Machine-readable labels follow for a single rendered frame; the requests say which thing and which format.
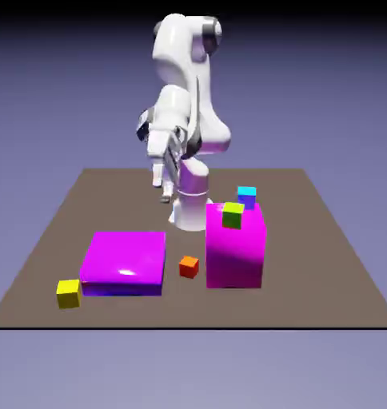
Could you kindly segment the large tall magenta box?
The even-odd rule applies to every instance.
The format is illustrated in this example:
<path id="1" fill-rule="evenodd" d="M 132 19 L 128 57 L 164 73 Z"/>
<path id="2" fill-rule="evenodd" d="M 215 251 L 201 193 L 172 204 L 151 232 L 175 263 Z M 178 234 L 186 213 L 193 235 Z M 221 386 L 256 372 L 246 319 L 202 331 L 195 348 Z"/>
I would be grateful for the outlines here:
<path id="1" fill-rule="evenodd" d="M 240 229 L 222 226 L 222 209 L 222 203 L 206 206 L 206 287 L 260 288 L 266 243 L 261 207 L 243 212 Z"/>

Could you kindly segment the small yellow cube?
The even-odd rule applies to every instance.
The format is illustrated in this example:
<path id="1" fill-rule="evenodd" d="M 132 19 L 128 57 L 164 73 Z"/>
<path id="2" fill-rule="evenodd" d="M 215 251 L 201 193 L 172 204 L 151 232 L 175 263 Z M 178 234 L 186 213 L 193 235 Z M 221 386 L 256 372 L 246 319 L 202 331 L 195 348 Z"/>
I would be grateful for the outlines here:
<path id="1" fill-rule="evenodd" d="M 79 308 L 81 299 L 80 280 L 59 280 L 56 296 L 60 309 Z"/>

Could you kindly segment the large flat magenta box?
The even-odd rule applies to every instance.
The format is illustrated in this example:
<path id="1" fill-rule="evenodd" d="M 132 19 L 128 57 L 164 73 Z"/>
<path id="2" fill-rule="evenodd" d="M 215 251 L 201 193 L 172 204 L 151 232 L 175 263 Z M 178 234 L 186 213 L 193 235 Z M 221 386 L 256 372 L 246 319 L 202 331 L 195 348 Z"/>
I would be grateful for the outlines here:
<path id="1" fill-rule="evenodd" d="M 160 296 L 165 232 L 96 232 L 79 270 L 84 296 Z"/>

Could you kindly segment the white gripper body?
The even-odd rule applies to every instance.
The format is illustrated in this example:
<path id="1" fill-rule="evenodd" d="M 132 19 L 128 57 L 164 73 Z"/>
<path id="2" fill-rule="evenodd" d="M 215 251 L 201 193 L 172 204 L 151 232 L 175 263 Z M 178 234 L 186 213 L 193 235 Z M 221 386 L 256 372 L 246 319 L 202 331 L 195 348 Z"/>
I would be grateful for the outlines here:
<path id="1" fill-rule="evenodd" d="M 176 129 L 151 129 L 147 142 L 147 156 L 153 163 L 163 164 L 162 181 L 178 182 L 182 144 Z"/>

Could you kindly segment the small green cube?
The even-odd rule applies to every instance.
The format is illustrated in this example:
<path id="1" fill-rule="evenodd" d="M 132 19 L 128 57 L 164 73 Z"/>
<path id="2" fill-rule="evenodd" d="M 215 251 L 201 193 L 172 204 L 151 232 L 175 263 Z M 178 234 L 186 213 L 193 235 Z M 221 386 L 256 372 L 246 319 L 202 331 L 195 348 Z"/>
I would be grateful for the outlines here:
<path id="1" fill-rule="evenodd" d="M 222 226 L 241 229 L 241 218 L 245 205 L 237 202 L 225 202 L 222 208 Z"/>

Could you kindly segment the small orange cube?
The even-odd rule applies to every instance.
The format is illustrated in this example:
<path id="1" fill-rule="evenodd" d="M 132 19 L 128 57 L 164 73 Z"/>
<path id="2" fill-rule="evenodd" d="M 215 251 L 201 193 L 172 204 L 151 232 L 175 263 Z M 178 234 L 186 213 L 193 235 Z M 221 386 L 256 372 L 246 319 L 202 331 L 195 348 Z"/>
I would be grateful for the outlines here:
<path id="1" fill-rule="evenodd" d="M 199 259 L 192 256 L 184 256 L 179 262 L 179 274 L 185 278 L 193 279 L 199 271 Z"/>

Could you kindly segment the small cyan cube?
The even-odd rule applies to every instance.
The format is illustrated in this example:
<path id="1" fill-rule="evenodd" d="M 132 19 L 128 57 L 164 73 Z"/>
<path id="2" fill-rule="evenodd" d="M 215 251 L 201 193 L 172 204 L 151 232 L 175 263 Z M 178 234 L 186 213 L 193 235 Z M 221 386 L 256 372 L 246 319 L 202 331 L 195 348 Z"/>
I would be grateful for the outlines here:
<path id="1" fill-rule="evenodd" d="M 252 186 L 237 187 L 237 202 L 245 206 L 245 210 L 253 210 L 256 203 L 257 188 Z"/>

